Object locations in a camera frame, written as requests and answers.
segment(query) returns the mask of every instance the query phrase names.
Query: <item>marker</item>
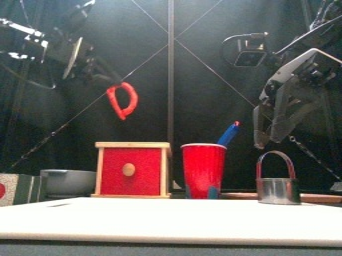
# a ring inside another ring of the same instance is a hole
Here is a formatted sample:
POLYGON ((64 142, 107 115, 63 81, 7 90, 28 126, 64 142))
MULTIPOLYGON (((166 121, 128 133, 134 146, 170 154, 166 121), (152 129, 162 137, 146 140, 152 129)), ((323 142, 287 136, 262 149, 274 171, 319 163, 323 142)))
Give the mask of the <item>marker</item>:
POLYGON ((219 145, 227 147, 227 145, 230 144, 233 138, 235 137, 239 131, 239 125, 241 125, 241 122, 235 121, 234 124, 229 127, 222 137, 219 138, 219 141, 218 141, 219 145))

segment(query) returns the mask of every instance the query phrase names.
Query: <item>metal pole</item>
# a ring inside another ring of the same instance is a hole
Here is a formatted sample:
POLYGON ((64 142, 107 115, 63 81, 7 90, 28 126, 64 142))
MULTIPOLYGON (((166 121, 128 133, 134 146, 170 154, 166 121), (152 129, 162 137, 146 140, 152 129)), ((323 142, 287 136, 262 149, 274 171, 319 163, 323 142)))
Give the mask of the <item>metal pole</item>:
POLYGON ((169 118, 167 118, 167 140, 174 143, 174 0, 169 0, 169 118))

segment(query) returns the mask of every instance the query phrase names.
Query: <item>metal bucket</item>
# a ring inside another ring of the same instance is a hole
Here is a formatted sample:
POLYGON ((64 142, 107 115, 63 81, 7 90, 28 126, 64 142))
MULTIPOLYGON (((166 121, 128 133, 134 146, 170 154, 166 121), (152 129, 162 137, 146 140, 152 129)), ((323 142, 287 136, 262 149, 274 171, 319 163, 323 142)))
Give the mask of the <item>metal bucket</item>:
POLYGON ((270 151, 258 159, 257 192, 259 203, 301 204, 299 183, 295 179, 294 165, 289 156, 281 151, 270 151), (277 154, 283 158, 290 178, 262 178, 262 161, 267 154, 277 154))

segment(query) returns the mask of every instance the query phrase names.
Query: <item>red box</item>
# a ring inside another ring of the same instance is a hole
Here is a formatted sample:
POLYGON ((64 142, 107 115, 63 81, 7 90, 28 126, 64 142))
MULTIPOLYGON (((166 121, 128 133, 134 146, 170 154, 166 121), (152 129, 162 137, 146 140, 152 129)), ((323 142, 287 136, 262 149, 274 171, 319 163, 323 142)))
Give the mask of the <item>red box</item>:
POLYGON ((96 142, 95 197, 170 198, 166 142, 96 142))

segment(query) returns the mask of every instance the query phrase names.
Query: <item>plastic cup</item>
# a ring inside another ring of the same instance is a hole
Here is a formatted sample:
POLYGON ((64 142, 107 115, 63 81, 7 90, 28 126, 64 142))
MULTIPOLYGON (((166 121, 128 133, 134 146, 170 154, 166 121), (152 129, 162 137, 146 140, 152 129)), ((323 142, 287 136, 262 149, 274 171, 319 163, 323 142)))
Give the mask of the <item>plastic cup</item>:
POLYGON ((181 148, 183 151, 186 198, 218 199, 227 148, 210 143, 185 144, 181 148))

